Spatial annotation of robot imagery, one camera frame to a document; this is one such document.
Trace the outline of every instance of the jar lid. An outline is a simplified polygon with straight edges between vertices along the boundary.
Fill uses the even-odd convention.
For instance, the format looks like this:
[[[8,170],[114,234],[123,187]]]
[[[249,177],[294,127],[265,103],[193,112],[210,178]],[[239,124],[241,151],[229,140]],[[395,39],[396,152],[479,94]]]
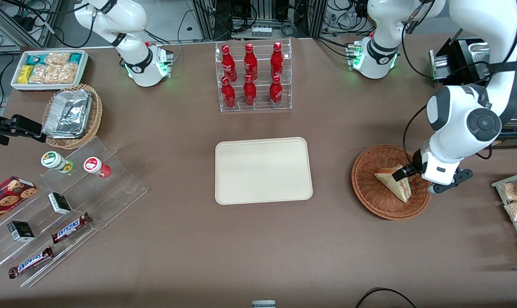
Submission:
[[[49,151],[42,156],[42,165],[48,168],[54,168],[61,163],[62,157],[55,151]]]
[[[96,157],[89,157],[86,162],[84,162],[84,169],[89,173],[95,173],[99,171],[102,167],[102,162],[100,159]]]

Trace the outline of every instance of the small jar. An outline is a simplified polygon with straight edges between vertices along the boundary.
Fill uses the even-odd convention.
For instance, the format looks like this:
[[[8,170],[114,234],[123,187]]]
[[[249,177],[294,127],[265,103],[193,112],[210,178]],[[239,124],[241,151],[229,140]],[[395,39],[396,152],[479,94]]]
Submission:
[[[42,156],[42,165],[49,169],[59,170],[60,173],[69,173],[74,168],[74,164],[70,160],[55,151],[49,151]]]
[[[110,166],[103,164],[102,161],[96,157],[89,157],[86,162],[84,162],[84,169],[101,178],[106,178],[110,175]]]

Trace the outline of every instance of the sandwich wrapper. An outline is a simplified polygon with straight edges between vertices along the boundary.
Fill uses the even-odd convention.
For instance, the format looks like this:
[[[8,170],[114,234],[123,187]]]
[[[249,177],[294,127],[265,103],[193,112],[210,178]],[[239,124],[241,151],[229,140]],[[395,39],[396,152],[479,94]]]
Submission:
[[[411,197],[411,186],[409,185],[409,179],[404,178],[400,181],[395,181],[392,174],[403,166],[396,166],[394,168],[382,168],[376,171],[374,174],[380,182],[382,182],[392,193],[398,197],[401,201],[407,203]]]

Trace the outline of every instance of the coca-cola bottle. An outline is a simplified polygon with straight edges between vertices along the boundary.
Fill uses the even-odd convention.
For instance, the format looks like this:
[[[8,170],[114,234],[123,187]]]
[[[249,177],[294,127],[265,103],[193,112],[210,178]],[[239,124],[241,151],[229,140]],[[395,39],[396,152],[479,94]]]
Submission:
[[[282,54],[282,44],[280,42],[274,43],[274,52],[272,53],[272,58],[270,58],[270,74],[272,78],[278,74],[282,75],[283,72],[283,54]]]
[[[270,106],[277,108],[282,104],[282,85],[279,83],[280,77],[278,74],[272,78],[270,85]]]
[[[245,103],[247,106],[253,107],[257,100],[257,87],[255,86],[253,78],[250,74],[245,75],[243,93],[245,93]]]
[[[259,77],[259,67],[257,65],[257,56],[253,52],[253,44],[245,44],[245,58],[243,59],[245,64],[245,73],[250,74],[253,80],[257,80]]]
[[[226,108],[234,109],[235,108],[235,92],[234,92],[234,88],[231,86],[230,80],[226,76],[223,76],[221,78],[221,82],[223,83],[223,87],[221,88],[221,92],[223,92],[223,100],[225,101]]]
[[[235,61],[230,54],[230,47],[223,45],[221,50],[223,51],[223,71],[225,76],[230,78],[231,82],[235,82],[238,80],[238,74],[235,72]]]

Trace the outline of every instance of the transparent display stand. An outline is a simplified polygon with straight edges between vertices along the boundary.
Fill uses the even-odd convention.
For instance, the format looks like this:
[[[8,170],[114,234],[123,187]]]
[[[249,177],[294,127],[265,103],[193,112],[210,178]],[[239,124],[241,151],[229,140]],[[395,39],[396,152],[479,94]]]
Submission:
[[[279,107],[273,108],[270,106],[270,85],[272,84],[272,76],[270,75],[270,57],[274,51],[274,42],[279,41],[282,44],[283,54],[283,72],[281,75],[280,84],[282,85],[282,102]],[[289,39],[278,40],[258,40],[252,41],[253,50],[257,56],[258,62],[258,78],[255,80],[257,89],[257,102],[254,107],[249,107],[245,103],[245,95],[243,93],[243,85],[245,84],[245,66],[243,59],[245,58],[245,46],[237,41],[228,41],[225,43],[217,43],[215,48],[215,67],[217,71],[217,88],[219,88],[219,103],[222,112],[237,112],[237,111],[276,111],[289,110],[292,107],[291,95],[291,41]],[[223,100],[223,92],[221,88],[221,78],[224,76],[223,71],[223,53],[221,47],[228,45],[230,53],[235,61],[235,70],[238,74],[238,79],[232,82],[231,85],[235,91],[235,108],[228,109]]]
[[[88,144],[67,156],[74,168],[63,174],[57,170],[48,170],[34,185],[38,193],[30,201],[4,215],[0,220],[0,271],[6,273],[6,281],[21,287],[32,286],[63,259],[86,242],[93,234],[102,230],[108,223],[127,209],[134,201],[147,191],[137,178],[129,172],[114,155],[116,151],[99,137],[94,137]],[[84,160],[95,156],[112,169],[106,178],[100,178],[83,169]],[[68,215],[53,211],[48,195],[51,192],[63,194],[72,208]],[[70,236],[53,244],[52,234],[74,222],[85,212],[92,221],[84,224]],[[28,222],[35,238],[23,243],[13,240],[7,224],[12,220]],[[9,279],[12,267],[27,261],[51,246],[54,258],[24,271],[16,279]]]

